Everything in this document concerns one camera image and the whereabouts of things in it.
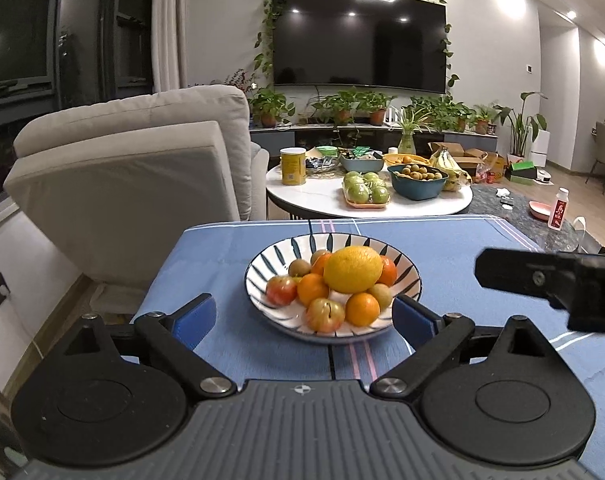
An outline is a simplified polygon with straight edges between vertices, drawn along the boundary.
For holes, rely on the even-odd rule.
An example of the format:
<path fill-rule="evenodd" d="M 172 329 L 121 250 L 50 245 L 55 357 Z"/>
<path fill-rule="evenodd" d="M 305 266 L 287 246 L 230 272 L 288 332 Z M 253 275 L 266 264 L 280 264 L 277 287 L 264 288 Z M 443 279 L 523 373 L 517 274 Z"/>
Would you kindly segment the brown longan fruit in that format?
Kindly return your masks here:
<path fill-rule="evenodd" d="M 393 295 L 389 286 L 383 283 L 377 283 L 373 285 L 367 291 L 371 296 L 373 296 L 379 304 L 380 310 L 386 310 L 391 306 L 393 301 Z"/>

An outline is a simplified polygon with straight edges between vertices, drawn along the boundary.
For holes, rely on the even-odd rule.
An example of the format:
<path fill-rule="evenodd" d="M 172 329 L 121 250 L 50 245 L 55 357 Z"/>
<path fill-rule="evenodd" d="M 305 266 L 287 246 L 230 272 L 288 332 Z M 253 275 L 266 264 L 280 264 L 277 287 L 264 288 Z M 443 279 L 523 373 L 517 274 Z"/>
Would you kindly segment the orange tangerine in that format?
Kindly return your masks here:
<path fill-rule="evenodd" d="M 327 255 L 324 255 L 323 257 L 319 258 L 319 260 L 317 260 L 316 263 L 311 264 L 311 266 L 312 266 L 311 272 L 314 274 L 323 275 L 326 263 L 329 258 L 331 258 L 331 252 L 328 252 Z"/>
<path fill-rule="evenodd" d="M 358 292 L 352 295 L 345 304 L 345 320 L 355 327 L 370 326 L 379 315 L 379 303 L 368 292 Z"/>
<path fill-rule="evenodd" d="M 304 275 L 297 284 L 297 297 L 304 307 L 309 307 L 311 302 L 319 298 L 329 296 L 329 287 L 324 278 L 316 273 Z"/>
<path fill-rule="evenodd" d="M 384 284 L 388 287 L 392 287 L 393 285 L 395 285 L 395 281 L 397 281 L 397 266 L 387 256 L 380 256 L 380 260 L 381 263 L 383 263 L 383 271 L 381 271 L 380 277 L 377 282 L 380 284 Z"/>

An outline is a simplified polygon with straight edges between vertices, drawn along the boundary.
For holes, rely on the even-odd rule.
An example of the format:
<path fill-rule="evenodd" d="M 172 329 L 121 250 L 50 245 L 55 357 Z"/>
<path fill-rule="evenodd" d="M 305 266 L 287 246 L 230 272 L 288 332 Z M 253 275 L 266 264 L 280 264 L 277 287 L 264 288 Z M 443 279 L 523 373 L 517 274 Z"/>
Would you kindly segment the large yellow citrus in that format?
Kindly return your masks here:
<path fill-rule="evenodd" d="M 383 263 L 376 250 L 367 246 L 348 246 L 331 255 L 323 278 L 335 292 L 356 294 L 375 285 L 381 271 Z"/>

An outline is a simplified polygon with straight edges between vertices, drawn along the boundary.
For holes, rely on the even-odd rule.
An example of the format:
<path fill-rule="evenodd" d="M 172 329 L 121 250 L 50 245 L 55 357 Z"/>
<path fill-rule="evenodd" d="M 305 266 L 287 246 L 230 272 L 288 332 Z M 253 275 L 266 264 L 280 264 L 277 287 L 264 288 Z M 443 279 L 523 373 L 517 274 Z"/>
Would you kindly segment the orange tangerine front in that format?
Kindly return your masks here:
<path fill-rule="evenodd" d="M 329 296 L 329 287 L 324 278 L 316 273 L 304 275 L 297 284 L 297 297 L 304 307 L 309 307 L 311 302 L 319 298 Z"/>

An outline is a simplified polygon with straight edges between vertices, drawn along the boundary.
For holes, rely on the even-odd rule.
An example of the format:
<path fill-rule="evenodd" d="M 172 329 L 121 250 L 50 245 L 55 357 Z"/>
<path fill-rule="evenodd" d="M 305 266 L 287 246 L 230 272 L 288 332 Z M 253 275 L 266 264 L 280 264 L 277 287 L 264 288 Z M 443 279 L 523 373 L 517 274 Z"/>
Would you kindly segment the white red bottle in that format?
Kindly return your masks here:
<path fill-rule="evenodd" d="M 563 227 L 565 215 L 569 203 L 569 191 L 567 188 L 559 188 L 555 197 L 555 202 L 549 211 L 549 220 L 547 226 L 554 230 L 560 231 Z"/>

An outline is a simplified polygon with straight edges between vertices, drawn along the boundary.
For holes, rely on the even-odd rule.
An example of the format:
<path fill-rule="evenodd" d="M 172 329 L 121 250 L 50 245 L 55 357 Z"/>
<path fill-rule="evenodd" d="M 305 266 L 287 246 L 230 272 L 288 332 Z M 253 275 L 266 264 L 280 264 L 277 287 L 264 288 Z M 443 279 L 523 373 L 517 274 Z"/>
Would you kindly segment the pink plate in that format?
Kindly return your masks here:
<path fill-rule="evenodd" d="M 533 218 L 548 222 L 551 215 L 552 206 L 547 203 L 535 202 L 531 200 L 528 203 L 528 210 Z"/>

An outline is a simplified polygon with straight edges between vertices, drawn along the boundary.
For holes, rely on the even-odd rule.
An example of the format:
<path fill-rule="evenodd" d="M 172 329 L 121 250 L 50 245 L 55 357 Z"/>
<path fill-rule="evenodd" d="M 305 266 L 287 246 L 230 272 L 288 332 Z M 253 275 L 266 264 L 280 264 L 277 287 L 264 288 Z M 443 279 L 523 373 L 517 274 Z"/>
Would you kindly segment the red yellow apple in bowl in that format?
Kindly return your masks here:
<path fill-rule="evenodd" d="M 314 333 L 335 333 L 345 322 L 345 307 L 328 298 L 316 298 L 305 311 L 305 322 Z"/>

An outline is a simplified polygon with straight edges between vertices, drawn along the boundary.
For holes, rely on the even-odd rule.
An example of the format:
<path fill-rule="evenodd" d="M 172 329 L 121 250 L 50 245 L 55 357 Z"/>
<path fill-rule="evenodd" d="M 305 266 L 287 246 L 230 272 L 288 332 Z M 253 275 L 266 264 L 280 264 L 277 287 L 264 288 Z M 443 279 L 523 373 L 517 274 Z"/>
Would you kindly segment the tall leafy floor plant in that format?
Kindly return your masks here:
<path fill-rule="evenodd" d="M 520 108 L 494 104 L 493 110 L 496 111 L 496 118 L 501 126 L 509 125 L 511 129 L 511 151 L 509 154 L 518 157 L 525 157 L 527 146 L 537 140 L 541 130 L 547 129 L 547 120 L 541 114 L 527 114 L 527 101 L 531 96 L 539 96 L 546 100 L 542 92 L 526 91 L 520 93 Z"/>

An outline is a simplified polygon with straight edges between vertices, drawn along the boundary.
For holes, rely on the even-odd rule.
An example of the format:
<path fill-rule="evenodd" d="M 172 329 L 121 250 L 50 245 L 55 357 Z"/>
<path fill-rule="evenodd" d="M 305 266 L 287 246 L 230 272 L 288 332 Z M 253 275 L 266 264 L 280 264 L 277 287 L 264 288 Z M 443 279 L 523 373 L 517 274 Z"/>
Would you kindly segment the teal bowl of longans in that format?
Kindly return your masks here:
<path fill-rule="evenodd" d="M 388 166 L 387 171 L 395 192 L 417 202 L 437 197 L 447 183 L 442 172 L 417 162 Z"/>

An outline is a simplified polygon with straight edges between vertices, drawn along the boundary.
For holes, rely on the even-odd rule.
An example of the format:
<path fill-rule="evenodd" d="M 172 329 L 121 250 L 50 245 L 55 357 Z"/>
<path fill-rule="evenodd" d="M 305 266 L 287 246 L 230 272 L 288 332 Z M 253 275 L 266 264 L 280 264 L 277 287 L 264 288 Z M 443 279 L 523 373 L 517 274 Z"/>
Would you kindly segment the tray of green apples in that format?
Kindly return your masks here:
<path fill-rule="evenodd" d="M 345 202 L 355 209 L 384 210 L 390 202 L 388 185 L 376 172 L 350 171 L 341 186 Z"/>

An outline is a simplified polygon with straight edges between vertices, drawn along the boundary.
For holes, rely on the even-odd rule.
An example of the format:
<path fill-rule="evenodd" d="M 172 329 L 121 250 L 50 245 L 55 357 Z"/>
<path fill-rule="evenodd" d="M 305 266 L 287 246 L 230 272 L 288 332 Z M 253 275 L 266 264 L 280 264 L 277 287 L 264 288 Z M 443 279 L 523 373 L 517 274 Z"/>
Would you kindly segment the orange plate of fruit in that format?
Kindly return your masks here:
<path fill-rule="evenodd" d="M 385 154 L 383 155 L 387 166 L 397 165 L 429 165 L 429 160 L 414 154 Z"/>

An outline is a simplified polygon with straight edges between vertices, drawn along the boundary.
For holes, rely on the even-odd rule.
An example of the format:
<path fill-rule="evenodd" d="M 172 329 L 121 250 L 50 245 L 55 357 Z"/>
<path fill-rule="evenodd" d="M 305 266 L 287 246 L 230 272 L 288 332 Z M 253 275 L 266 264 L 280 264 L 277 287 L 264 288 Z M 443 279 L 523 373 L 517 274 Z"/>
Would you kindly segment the grey blue snack bowl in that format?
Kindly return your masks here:
<path fill-rule="evenodd" d="M 359 174 L 380 172 L 385 166 L 383 154 L 376 151 L 367 151 L 361 156 L 357 156 L 353 151 L 343 151 L 340 153 L 339 162 L 345 172 L 358 172 Z"/>

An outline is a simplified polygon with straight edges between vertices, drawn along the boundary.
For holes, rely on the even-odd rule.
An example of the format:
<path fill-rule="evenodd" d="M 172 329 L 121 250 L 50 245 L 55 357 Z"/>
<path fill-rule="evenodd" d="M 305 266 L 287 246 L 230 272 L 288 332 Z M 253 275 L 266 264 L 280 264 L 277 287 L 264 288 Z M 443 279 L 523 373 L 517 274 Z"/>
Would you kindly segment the glass vase with plant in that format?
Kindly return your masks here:
<path fill-rule="evenodd" d="M 398 145 L 398 153 L 415 155 L 415 133 L 430 130 L 429 110 L 425 107 L 408 105 L 400 110 L 399 118 L 402 133 Z"/>

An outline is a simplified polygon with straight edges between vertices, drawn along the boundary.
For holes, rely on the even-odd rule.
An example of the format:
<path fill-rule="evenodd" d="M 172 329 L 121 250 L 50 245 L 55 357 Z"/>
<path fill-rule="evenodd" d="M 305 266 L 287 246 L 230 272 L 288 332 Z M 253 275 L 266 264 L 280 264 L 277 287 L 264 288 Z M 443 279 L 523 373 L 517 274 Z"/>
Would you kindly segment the yellow canister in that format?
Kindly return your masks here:
<path fill-rule="evenodd" d="M 282 148 L 280 156 L 282 183 L 284 185 L 303 185 L 307 151 L 304 148 Z"/>

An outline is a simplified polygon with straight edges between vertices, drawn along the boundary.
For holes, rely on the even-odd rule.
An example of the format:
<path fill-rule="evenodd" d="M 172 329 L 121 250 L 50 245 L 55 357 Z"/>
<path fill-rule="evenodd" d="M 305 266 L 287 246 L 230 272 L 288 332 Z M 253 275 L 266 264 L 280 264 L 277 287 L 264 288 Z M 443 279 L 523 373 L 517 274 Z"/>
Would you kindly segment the black wall television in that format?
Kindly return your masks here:
<path fill-rule="evenodd" d="M 442 93 L 447 11 L 424 0 L 274 0 L 273 79 L 283 86 Z"/>

